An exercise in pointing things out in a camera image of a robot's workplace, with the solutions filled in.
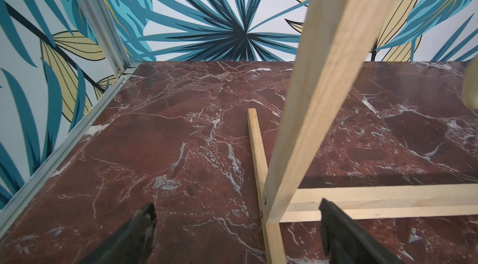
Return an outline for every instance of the wooden frame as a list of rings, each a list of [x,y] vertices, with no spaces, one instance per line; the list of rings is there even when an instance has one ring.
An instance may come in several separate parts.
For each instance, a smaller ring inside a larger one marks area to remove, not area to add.
[[[286,263],[280,222],[320,220],[322,198],[352,219],[478,214],[478,184],[297,189],[393,0],[310,0],[269,168],[255,109],[249,135],[267,263]]]

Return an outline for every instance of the marble surface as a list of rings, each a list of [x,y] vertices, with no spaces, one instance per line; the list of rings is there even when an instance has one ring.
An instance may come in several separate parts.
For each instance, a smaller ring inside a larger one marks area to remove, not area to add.
[[[153,202],[149,263],[265,262],[248,139],[269,159],[288,62],[145,62],[0,242],[7,263],[74,263]],[[463,63],[366,63],[301,187],[475,183]],[[478,263],[478,216],[358,221],[406,263]],[[288,261],[326,263],[319,222],[281,224]]]

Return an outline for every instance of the wallpaper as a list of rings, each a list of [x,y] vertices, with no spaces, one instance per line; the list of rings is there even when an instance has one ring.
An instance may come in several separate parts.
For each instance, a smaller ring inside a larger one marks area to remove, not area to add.
[[[309,0],[105,0],[132,61],[293,61]],[[468,60],[477,0],[396,0],[367,60]]]
[[[0,0],[0,209],[116,81],[76,0]]]

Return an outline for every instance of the wooden post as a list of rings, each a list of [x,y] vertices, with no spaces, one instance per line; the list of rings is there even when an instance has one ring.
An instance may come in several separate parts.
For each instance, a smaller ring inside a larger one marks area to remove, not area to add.
[[[478,57],[468,64],[461,99],[470,110],[478,110]]]
[[[261,201],[278,223],[393,0],[310,0]]]
[[[254,173],[256,176],[257,197],[259,199],[260,213],[262,213],[261,197],[267,176],[267,161],[255,108],[250,108],[248,110],[247,121],[249,123],[250,147],[252,149],[252,160],[254,162]],[[285,259],[284,245],[282,243],[279,224],[266,223],[262,218],[261,222],[267,263],[286,264],[287,261]]]

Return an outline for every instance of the wooden stick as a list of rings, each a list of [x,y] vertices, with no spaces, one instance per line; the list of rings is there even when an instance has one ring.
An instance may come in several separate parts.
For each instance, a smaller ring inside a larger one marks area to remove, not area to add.
[[[468,64],[461,99],[470,110],[478,110],[478,57]]]
[[[267,223],[281,221],[392,2],[310,0],[264,186]]]
[[[260,135],[259,121],[255,108],[248,110],[248,124],[250,147],[252,149],[252,160],[254,162],[254,173],[256,176],[257,197],[259,199],[259,209],[262,213],[262,191],[267,176],[267,161]],[[278,223],[266,223],[261,219],[262,233],[264,235],[264,245],[266,249],[267,263],[286,264],[284,245],[282,243],[281,229]]]
[[[320,220],[322,198],[352,219],[478,214],[478,184],[297,189],[281,222]]]

